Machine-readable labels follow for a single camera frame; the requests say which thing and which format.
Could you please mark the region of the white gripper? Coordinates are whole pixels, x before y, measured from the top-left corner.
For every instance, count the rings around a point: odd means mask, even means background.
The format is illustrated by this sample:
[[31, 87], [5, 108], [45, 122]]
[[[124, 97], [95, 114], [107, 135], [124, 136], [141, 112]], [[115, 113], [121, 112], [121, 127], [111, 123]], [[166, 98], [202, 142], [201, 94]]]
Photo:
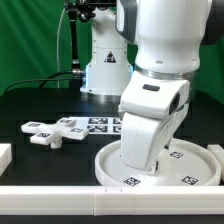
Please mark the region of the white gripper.
[[187, 115], [189, 90], [187, 80], [159, 80], [133, 73], [120, 101], [125, 164], [155, 174], [156, 159]]

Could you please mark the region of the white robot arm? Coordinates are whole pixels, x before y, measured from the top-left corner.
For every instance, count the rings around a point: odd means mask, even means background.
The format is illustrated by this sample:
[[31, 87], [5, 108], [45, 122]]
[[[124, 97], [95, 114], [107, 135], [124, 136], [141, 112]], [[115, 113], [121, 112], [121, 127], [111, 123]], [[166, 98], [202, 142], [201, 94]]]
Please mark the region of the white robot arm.
[[121, 94], [121, 140], [99, 151], [96, 174], [153, 174], [161, 151], [187, 115], [190, 77], [200, 66], [213, 0], [117, 0], [116, 6], [116, 31], [138, 51], [124, 85], [89, 75], [83, 87], [94, 95]]

